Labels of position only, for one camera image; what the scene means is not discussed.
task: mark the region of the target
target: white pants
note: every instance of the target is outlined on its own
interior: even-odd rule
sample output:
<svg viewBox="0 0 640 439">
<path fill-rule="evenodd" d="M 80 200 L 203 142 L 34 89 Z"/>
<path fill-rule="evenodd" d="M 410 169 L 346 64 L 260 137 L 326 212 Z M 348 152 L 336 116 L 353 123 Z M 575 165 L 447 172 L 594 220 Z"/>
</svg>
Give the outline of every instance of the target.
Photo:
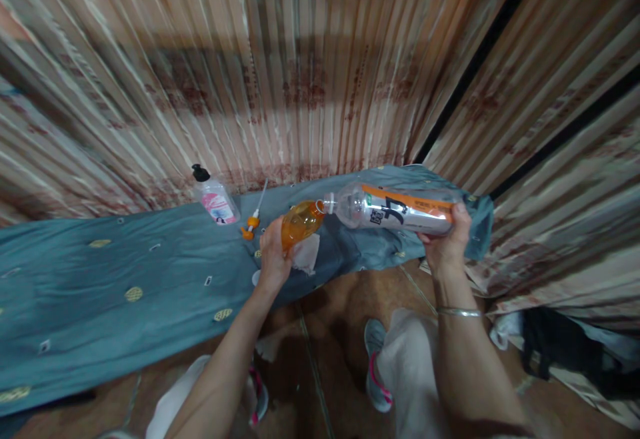
<svg viewBox="0 0 640 439">
<path fill-rule="evenodd" d="M 205 369 L 209 359 L 211 359 L 211 356 L 200 356 L 196 359 L 188 371 L 160 398 L 158 405 L 155 407 L 153 418 L 147 427 L 146 439 L 163 439 L 165 437 L 173 419 L 178 414 L 184 401 L 187 400 L 187 396 Z M 240 406 L 229 435 L 230 438 L 255 437 L 254 432 L 249 427 L 249 411 L 255 410 L 256 403 L 257 398 L 253 388 L 253 381 L 250 376 L 247 376 Z"/>
<path fill-rule="evenodd" d="M 376 364 L 393 395 L 398 439 L 450 437 L 433 371 L 437 339 L 435 319 L 407 309 L 393 311 Z"/>
</svg>

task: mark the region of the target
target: orange label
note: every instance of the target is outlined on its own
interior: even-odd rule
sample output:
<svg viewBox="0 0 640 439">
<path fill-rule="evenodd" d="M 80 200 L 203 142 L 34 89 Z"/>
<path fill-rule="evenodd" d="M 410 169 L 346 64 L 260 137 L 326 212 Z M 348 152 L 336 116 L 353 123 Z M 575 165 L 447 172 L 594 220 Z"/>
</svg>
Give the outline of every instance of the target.
<svg viewBox="0 0 640 439">
<path fill-rule="evenodd" d="M 376 189 L 367 185 L 362 185 L 362 190 L 365 193 L 370 194 L 371 196 L 375 196 L 382 199 L 383 201 L 386 201 L 387 203 L 389 203 L 389 207 L 393 203 L 400 207 L 406 206 L 415 209 L 416 211 L 422 211 L 423 213 L 427 213 L 431 216 L 444 216 L 447 222 L 453 224 L 453 217 L 451 216 L 451 208 L 453 208 L 453 203 L 392 193 L 390 191 L 385 191 L 384 189 Z"/>
</svg>

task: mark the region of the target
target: black bag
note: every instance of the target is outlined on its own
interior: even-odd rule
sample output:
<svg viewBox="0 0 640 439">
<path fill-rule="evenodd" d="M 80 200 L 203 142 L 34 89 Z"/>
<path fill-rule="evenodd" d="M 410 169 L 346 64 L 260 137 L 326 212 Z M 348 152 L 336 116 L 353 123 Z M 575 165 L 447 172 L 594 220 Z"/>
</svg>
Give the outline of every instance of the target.
<svg viewBox="0 0 640 439">
<path fill-rule="evenodd" d="M 640 398 L 640 370 L 623 374 L 619 361 L 610 356 L 614 367 L 604 370 L 604 346 L 559 312 L 545 307 L 524 311 L 522 335 L 522 366 L 528 374 L 549 380 L 549 367 L 556 364 L 584 375 L 606 399 Z M 540 353 L 537 372 L 531 367 L 533 351 Z"/>
</svg>

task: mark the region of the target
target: striped curtain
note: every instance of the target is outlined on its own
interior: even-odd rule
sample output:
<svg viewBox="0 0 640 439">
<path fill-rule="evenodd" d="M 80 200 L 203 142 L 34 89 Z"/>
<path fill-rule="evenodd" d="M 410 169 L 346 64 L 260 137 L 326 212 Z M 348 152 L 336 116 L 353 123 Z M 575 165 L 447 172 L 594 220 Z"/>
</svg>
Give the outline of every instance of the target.
<svg viewBox="0 0 640 439">
<path fill-rule="evenodd" d="M 0 220 L 401 164 L 503 2 L 0 0 Z"/>
<path fill-rule="evenodd" d="M 640 87 L 500 198 L 468 271 L 506 313 L 549 306 L 640 334 Z"/>
<path fill-rule="evenodd" d="M 638 66 L 639 13 L 640 0 L 523 0 L 425 166 L 493 191 Z"/>
</svg>

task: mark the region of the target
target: small orange bottle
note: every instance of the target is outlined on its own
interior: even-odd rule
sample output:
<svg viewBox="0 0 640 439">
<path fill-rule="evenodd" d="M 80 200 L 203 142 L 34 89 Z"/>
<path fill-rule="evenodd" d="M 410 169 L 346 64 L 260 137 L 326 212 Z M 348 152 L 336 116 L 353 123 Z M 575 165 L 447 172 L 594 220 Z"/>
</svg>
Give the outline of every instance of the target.
<svg viewBox="0 0 640 439">
<path fill-rule="evenodd" d="M 325 218 L 322 201 L 303 201 L 292 208 L 282 220 L 282 250 L 308 238 L 322 226 Z"/>
</svg>

